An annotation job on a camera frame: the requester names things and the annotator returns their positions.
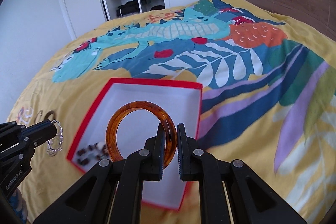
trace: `screw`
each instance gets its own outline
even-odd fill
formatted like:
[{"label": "screw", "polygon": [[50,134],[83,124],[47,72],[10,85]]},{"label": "screw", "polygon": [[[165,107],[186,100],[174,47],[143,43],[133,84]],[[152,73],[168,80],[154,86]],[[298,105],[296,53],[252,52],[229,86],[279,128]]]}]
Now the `screw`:
[{"label": "screw", "polygon": [[148,156],[149,155],[149,151],[147,149],[141,149],[139,151],[140,156]]},{"label": "screw", "polygon": [[204,154],[204,151],[202,149],[195,149],[194,150],[194,155],[196,156],[202,156]]},{"label": "screw", "polygon": [[241,160],[234,160],[234,161],[233,161],[233,165],[234,165],[235,167],[240,168],[240,167],[243,167],[244,163],[243,163]]},{"label": "screw", "polygon": [[100,160],[99,161],[99,165],[101,166],[101,167],[106,167],[106,166],[108,166],[110,164],[110,161],[108,160],[108,159],[103,159],[103,160]]}]

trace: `white wall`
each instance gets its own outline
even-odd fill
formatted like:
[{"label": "white wall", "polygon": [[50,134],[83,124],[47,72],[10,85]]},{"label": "white wall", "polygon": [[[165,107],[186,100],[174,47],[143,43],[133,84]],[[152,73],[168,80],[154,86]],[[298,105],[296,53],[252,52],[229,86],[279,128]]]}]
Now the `white wall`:
[{"label": "white wall", "polygon": [[0,123],[42,65],[71,41],[58,0],[0,5]]}]

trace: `amber bangle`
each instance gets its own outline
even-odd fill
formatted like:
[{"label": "amber bangle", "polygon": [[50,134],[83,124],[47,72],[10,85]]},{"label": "amber bangle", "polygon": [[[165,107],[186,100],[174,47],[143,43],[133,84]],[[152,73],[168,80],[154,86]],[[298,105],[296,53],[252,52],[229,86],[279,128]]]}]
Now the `amber bangle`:
[{"label": "amber bangle", "polygon": [[169,117],[161,107],[156,104],[137,101],[122,106],[117,110],[109,121],[109,125],[106,129],[106,145],[112,161],[123,160],[118,146],[117,146],[117,130],[120,122],[129,113],[145,109],[152,112],[161,122],[166,133],[166,146],[164,156],[164,168],[166,168],[174,157],[177,146],[177,133],[173,123],[173,120]]}]

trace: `bed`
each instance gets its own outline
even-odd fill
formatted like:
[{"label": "bed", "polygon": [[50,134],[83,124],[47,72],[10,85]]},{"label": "bed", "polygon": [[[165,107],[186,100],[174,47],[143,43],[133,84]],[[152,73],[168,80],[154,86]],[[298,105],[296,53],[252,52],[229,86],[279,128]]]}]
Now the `bed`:
[{"label": "bed", "polygon": [[[336,44],[246,0],[200,0],[108,21],[57,52],[8,121],[63,126],[63,151],[36,148],[20,185],[33,221],[82,175],[66,160],[83,117],[112,77],[203,85],[198,142],[242,159],[308,223],[336,199]],[[199,223],[198,184],[178,212],[143,204],[141,223]]]}]

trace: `folded clothes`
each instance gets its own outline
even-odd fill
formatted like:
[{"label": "folded clothes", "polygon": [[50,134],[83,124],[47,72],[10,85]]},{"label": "folded clothes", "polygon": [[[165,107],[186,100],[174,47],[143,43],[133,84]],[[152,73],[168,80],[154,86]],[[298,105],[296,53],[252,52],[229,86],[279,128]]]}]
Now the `folded clothes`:
[{"label": "folded clothes", "polygon": [[131,13],[140,13],[138,0],[128,1],[124,5],[120,5],[117,9],[117,17],[122,17]]}]

